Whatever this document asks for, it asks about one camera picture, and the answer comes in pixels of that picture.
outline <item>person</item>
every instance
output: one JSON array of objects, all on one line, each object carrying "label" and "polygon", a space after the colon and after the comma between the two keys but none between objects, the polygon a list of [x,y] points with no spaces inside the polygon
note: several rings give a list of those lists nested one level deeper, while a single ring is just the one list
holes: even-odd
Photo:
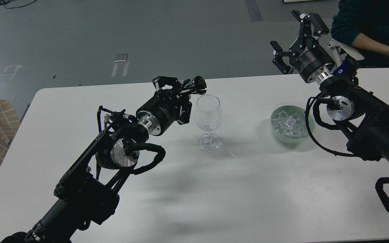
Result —
[{"label": "person", "polygon": [[331,36],[355,47],[364,67],[389,68],[389,0],[340,0]]}]

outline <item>ice cube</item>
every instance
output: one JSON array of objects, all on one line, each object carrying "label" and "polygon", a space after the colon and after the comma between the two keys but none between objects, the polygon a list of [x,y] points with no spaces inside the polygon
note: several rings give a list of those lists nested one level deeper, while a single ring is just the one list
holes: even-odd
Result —
[{"label": "ice cube", "polygon": [[282,120],[283,118],[287,117],[287,112],[282,110],[281,112],[279,112],[277,114],[277,117],[278,117],[279,120]]}]

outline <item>white table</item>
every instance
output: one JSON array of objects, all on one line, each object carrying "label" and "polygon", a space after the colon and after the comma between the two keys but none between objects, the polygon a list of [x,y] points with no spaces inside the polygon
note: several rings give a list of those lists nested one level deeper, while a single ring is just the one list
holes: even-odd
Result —
[{"label": "white table", "polygon": [[[389,69],[360,70],[358,77],[389,103]],[[215,134],[225,148],[201,151],[197,138],[204,132],[196,123],[174,123],[151,136],[148,142],[166,149],[164,161],[129,177],[116,213],[101,226],[77,231],[74,243],[389,238],[389,215],[374,189],[378,178],[389,177],[386,160],[334,157],[310,140],[288,145],[271,133],[273,110],[304,107],[317,84],[295,74],[207,80],[207,86],[221,99],[223,121]],[[39,91],[0,168],[0,240],[30,230],[57,200],[54,186],[98,133],[98,106],[134,114],[153,93],[151,83]],[[340,132],[318,127],[315,136],[345,151]],[[142,152],[139,163],[152,157]]]}]

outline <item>concrete floor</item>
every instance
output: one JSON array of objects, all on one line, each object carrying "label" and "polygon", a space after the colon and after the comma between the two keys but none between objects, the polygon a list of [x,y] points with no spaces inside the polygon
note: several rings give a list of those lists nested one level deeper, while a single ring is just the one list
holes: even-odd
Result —
[{"label": "concrete floor", "polygon": [[[338,2],[39,0],[20,9],[0,6],[0,99],[22,115],[43,88],[150,82],[159,75],[280,74],[269,41],[285,48],[296,39],[299,24],[290,11],[318,13],[331,26]],[[117,53],[128,53],[125,77],[124,64],[111,77]],[[14,75],[10,66],[18,67]]]}]

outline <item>empty wine glass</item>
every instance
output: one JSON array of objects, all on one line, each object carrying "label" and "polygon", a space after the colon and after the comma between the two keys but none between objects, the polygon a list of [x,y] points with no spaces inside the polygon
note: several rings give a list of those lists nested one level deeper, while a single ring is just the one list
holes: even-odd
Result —
[{"label": "empty wine glass", "polygon": [[[220,125],[220,100],[214,95],[202,95],[196,102],[196,124],[204,131],[213,131]],[[198,140],[198,145],[205,151],[213,151],[219,147],[219,139],[215,134],[206,133]]]}]

